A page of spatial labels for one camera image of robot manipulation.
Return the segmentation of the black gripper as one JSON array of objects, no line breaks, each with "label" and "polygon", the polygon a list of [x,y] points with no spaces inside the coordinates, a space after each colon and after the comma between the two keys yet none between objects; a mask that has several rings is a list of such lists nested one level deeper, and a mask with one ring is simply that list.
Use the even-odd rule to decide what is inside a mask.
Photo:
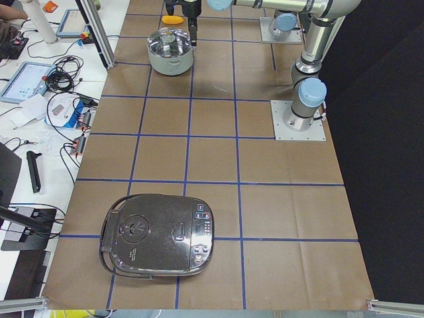
[{"label": "black gripper", "polygon": [[[174,15],[174,0],[165,0],[167,15]],[[181,0],[182,13],[188,18],[189,36],[192,46],[197,46],[197,17],[201,14],[201,0]]]}]

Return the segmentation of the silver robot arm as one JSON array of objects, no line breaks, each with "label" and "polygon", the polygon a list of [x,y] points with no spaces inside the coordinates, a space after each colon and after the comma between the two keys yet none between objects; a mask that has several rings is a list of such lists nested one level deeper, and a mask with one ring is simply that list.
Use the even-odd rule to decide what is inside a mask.
[{"label": "silver robot arm", "polygon": [[[202,1],[164,1],[166,12],[170,15],[174,15],[175,6],[182,8],[183,16],[188,20],[188,30],[191,40],[191,44],[195,46],[197,44],[197,18],[201,14]],[[232,1],[208,1],[208,5],[216,11],[222,11],[232,5]],[[295,28],[297,23],[296,14],[293,11],[282,11],[276,10],[274,13],[276,26],[272,27],[272,30],[278,31],[291,31]]]},{"label": "silver robot arm", "polygon": [[324,103],[327,94],[327,88],[318,75],[331,33],[336,22],[352,13],[360,1],[208,1],[207,4],[216,11],[238,5],[311,15],[303,51],[291,68],[292,103],[283,114],[284,124],[289,129],[309,129],[316,110]]}]

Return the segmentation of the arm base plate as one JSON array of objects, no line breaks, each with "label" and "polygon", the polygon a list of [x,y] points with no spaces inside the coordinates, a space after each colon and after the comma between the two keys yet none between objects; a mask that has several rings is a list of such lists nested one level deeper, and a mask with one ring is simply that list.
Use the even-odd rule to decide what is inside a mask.
[{"label": "arm base plate", "polygon": [[318,119],[320,113],[307,119],[298,117],[292,111],[292,101],[271,100],[274,136],[277,141],[317,141],[325,142],[323,122]]},{"label": "arm base plate", "polygon": [[261,41],[270,44],[302,44],[301,30],[295,24],[291,30],[282,31],[274,17],[260,17]]}]

